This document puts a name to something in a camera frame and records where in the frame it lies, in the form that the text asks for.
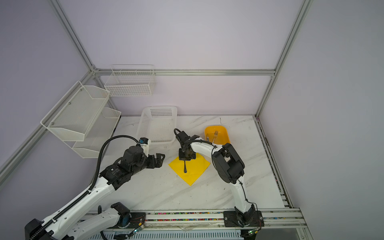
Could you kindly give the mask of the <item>yellow plastic tub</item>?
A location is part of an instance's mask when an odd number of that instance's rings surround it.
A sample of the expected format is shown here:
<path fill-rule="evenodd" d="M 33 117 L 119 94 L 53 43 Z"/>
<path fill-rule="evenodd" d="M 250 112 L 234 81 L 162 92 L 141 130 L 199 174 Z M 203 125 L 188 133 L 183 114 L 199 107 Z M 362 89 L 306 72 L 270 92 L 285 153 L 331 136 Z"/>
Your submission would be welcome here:
<path fill-rule="evenodd" d="M 205 128 L 205 137 L 206 139 L 217 145 L 230 144 L 230 138 L 228 131 L 223 126 L 209 126 Z"/>

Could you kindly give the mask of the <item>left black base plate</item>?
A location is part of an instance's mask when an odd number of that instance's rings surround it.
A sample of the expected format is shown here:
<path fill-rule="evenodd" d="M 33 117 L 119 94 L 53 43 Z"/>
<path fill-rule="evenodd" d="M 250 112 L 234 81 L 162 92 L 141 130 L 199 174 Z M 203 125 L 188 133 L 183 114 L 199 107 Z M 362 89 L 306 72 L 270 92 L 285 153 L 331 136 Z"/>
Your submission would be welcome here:
<path fill-rule="evenodd" d="M 122 219 L 118 220 L 118 223 L 109 229 L 136 229 L 139 225 L 143 225 L 146 220 L 145 212 L 131 212 Z"/>

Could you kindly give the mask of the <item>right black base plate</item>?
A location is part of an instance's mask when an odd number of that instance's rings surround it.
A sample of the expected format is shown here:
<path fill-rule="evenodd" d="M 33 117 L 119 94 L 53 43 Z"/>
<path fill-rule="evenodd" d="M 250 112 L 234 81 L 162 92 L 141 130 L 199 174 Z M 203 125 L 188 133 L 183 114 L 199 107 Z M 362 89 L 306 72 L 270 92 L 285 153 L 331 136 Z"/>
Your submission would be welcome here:
<path fill-rule="evenodd" d="M 224 211 L 225 227 L 264 227 L 264 218 L 261 211 L 249 209 L 245 214 L 239 211 Z"/>

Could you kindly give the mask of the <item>lower white mesh shelf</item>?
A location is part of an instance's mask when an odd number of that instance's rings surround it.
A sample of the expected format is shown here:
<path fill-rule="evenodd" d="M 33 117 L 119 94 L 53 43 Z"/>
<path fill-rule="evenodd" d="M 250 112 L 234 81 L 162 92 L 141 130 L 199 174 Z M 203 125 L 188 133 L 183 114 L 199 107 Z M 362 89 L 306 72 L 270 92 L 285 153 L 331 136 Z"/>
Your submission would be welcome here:
<path fill-rule="evenodd" d="M 102 145 L 114 133 L 121 112 L 104 108 L 83 142 L 75 142 L 72 150 L 83 159 L 98 158 Z"/>

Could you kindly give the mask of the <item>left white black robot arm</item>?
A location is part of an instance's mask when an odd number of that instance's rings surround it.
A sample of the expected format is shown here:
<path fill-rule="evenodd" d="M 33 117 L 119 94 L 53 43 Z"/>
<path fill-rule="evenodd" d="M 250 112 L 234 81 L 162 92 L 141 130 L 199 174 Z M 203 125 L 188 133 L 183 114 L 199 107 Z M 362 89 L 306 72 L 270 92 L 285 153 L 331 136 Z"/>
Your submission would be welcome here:
<path fill-rule="evenodd" d="M 25 227 L 26 239 L 73 239 L 70 230 L 93 206 L 128 182 L 134 174 L 141 170 L 160 168 L 164 159 L 164 154 L 157 153 L 147 156 L 142 147 L 130 147 L 125 151 L 123 157 L 100 173 L 95 183 L 58 212 L 43 221 L 37 219 L 30 221 Z"/>

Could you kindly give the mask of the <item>white plastic perforated basket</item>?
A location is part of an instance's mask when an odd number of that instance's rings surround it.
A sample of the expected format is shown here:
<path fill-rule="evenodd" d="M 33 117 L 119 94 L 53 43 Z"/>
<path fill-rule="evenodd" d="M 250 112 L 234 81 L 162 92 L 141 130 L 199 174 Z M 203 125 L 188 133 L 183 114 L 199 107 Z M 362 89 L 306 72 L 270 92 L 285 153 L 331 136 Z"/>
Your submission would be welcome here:
<path fill-rule="evenodd" d="M 147 138 L 152 145 L 172 144 L 175 140 L 178 109 L 175 106 L 153 106 L 143 109 L 137 138 Z"/>

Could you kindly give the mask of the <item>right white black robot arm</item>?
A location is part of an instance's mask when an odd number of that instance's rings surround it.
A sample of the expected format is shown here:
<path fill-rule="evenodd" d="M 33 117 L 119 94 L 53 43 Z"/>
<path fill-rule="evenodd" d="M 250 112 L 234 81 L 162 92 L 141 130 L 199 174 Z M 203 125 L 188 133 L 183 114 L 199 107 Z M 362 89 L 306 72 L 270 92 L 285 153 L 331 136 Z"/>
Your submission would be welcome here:
<path fill-rule="evenodd" d="M 184 131 L 174 129 L 178 142 L 179 159 L 186 162 L 195 160 L 197 154 L 211 158 L 213 167 L 219 177 L 231 188 L 235 207 L 233 211 L 224 211 L 224 223 L 226 227 L 263 227 L 264 219 L 258 210 L 257 204 L 247 198 L 245 187 L 245 163 L 230 144 L 217 145 L 203 140 L 197 135 L 189 136 Z"/>

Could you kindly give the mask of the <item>aluminium front rail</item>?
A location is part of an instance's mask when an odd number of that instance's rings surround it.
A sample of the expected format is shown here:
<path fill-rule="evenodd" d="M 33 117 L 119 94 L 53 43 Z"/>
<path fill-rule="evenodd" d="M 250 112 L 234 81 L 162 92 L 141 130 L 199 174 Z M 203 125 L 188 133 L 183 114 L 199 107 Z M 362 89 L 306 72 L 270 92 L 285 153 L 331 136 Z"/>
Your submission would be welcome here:
<path fill-rule="evenodd" d="M 264 209 L 261 210 L 265 226 L 258 227 L 225 227 L 224 210 L 207 211 L 171 211 L 171 212 L 146 212 L 146 220 L 143 226 L 146 230 L 205 230 L 219 228 L 234 229 L 306 229 L 308 225 L 298 209 Z M 115 209 L 108 209 L 98 215 L 88 216 L 87 220 L 75 224 L 70 232 L 72 234 L 92 234 L 103 231 L 118 223 L 129 213 L 119 213 Z"/>

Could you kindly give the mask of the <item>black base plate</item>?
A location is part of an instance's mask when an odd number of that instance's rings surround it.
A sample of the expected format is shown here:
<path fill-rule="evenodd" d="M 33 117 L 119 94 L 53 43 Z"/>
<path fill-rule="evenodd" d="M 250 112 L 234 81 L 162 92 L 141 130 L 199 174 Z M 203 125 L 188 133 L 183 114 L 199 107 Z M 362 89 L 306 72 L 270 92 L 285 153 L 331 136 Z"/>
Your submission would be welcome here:
<path fill-rule="evenodd" d="M 264 218 L 261 211 L 249 209 L 245 214 L 239 211 L 224 211 L 225 227 L 264 227 Z"/>
<path fill-rule="evenodd" d="M 122 219 L 118 220 L 118 223 L 109 229 L 136 229 L 139 225 L 143 225 L 146 220 L 145 212 L 131 212 Z"/>

